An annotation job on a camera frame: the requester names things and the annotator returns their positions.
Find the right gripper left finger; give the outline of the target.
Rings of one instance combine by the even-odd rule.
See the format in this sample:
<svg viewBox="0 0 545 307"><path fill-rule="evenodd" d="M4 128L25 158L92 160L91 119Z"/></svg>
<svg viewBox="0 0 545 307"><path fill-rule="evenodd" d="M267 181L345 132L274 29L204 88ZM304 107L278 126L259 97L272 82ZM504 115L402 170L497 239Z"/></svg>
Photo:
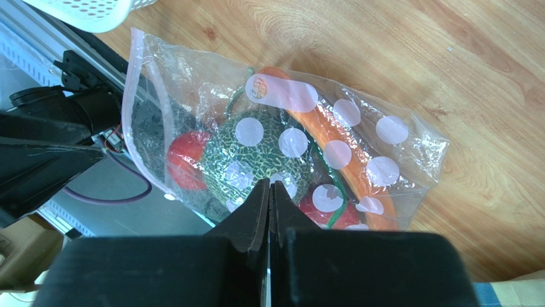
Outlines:
<svg viewBox="0 0 545 307"><path fill-rule="evenodd" d="M258 306L269 181L201 236L73 240L37 306Z"/></svg>

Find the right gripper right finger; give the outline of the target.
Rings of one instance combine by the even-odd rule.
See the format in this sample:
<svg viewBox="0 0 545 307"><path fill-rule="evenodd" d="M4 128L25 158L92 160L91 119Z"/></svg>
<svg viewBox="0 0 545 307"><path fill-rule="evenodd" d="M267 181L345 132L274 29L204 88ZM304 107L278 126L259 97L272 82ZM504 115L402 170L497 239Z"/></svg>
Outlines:
<svg viewBox="0 0 545 307"><path fill-rule="evenodd" d="M273 188L274 306L477 306L461 257L433 233L323 230Z"/></svg>

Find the red fake apple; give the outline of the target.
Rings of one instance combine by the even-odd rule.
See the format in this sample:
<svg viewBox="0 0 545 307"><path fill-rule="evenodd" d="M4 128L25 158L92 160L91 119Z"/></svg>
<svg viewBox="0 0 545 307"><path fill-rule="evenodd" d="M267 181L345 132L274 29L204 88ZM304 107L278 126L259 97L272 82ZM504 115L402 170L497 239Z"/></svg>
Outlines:
<svg viewBox="0 0 545 307"><path fill-rule="evenodd" d="M194 130L179 135L171 143L167 152L167 170L180 188L206 190L200 161L211 136L209 132Z"/></svg>

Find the clear zip top bag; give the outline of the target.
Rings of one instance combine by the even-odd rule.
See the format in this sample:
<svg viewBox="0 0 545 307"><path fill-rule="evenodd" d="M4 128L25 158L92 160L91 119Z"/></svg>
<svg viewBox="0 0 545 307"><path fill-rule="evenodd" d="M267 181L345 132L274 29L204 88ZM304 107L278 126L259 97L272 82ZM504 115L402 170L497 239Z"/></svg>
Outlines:
<svg viewBox="0 0 545 307"><path fill-rule="evenodd" d="M252 67L131 31L122 129L132 160L213 223L281 182L332 230L405 230L449 139L413 111L317 75Z"/></svg>

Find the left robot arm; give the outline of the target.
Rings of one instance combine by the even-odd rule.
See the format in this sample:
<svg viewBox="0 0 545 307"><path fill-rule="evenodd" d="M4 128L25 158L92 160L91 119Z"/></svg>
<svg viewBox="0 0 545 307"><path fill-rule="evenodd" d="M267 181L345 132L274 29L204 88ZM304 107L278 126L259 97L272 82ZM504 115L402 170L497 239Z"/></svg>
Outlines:
<svg viewBox="0 0 545 307"><path fill-rule="evenodd" d="M1 112L1 226L41 207L103 159L92 136L121 120L122 91L74 51L54 65L61 84L11 94Z"/></svg>

